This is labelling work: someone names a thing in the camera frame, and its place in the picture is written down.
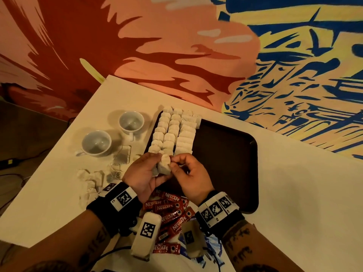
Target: person's left hand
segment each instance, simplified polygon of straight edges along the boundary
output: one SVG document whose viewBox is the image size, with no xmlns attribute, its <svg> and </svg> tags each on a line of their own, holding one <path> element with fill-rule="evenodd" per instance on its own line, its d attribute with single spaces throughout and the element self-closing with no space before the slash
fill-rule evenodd
<svg viewBox="0 0 363 272">
<path fill-rule="evenodd" d="M 156 187 L 172 177 L 172 174 L 152 177 L 152 168 L 161 160 L 161 157 L 161 153 L 143 154 L 130 165 L 122 178 L 122 181 L 135 191 L 141 203 L 149 199 Z"/>
</svg>

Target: white table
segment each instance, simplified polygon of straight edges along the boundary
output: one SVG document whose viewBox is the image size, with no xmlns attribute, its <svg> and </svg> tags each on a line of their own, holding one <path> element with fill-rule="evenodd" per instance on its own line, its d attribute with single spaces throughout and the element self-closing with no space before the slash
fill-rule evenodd
<svg viewBox="0 0 363 272">
<path fill-rule="evenodd" d="M 111 162 L 111 156 L 75 157 L 82 137 L 91 130 L 106 130 L 117 143 L 123 140 L 132 146 L 131 156 L 142 154 L 163 105 L 193 110 L 256 139 L 260 204 L 246 217 L 297 265 L 305 271 L 361 271 L 361 162 L 113 76 L 0 218 L 0 239 L 30 247 L 79 215 L 77 170 L 102 170 Z M 127 142 L 118 127 L 124 110 L 140 111 L 146 119 L 144 132 L 134 142 Z"/>
</svg>

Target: forearm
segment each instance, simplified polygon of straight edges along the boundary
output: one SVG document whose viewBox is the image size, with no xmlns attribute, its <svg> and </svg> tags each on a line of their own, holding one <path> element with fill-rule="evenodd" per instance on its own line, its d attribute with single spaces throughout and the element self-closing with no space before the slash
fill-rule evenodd
<svg viewBox="0 0 363 272">
<path fill-rule="evenodd" d="M 17 255 L 2 266 L 0 272 L 82 271 L 102 254 L 109 242 L 110 236 L 101 221 L 92 211 L 86 210 L 49 237 Z"/>
<path fill-rule="evenodd" d="M 235 224 L 222 243 L 236 271 L 303 271 L 246 220 Z"/>
</svg>

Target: white cup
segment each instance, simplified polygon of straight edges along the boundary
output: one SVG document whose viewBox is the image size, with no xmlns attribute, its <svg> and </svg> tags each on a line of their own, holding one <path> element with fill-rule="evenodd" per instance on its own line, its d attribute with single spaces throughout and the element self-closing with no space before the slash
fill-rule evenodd
<svg viewBox="0 0 363 272">
<path fill-rule="evenodd" d="M 118 120 L 121 129 L 129 134 L 130 141 L 134 141 L 134 132 L 140 130 L 144 122 L 145 120 L 142 114 L 134 110 L 124 112 Z"/>
<path fill-rule="evenodd" d="M 93 131 L 86 134 L 82 140 L 82 149 L 76 151 L 75 155 L 106 156 L 111 149 L 111 143 L 111 136 L 107 132 L 101 130 Z"/>
</svg>

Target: painted wall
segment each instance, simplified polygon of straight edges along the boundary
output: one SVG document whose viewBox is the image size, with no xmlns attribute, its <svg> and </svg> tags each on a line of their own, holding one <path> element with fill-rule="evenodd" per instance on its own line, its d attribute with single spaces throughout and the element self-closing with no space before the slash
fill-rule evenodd
<svg viewBox="0 0 363 272">
<path fill-rule="evenodd" d="M 6 101 L 67 120 L 113 74 L 363 159 L 363 0 L 0 0 L 0 21 Z"/>
</svg>

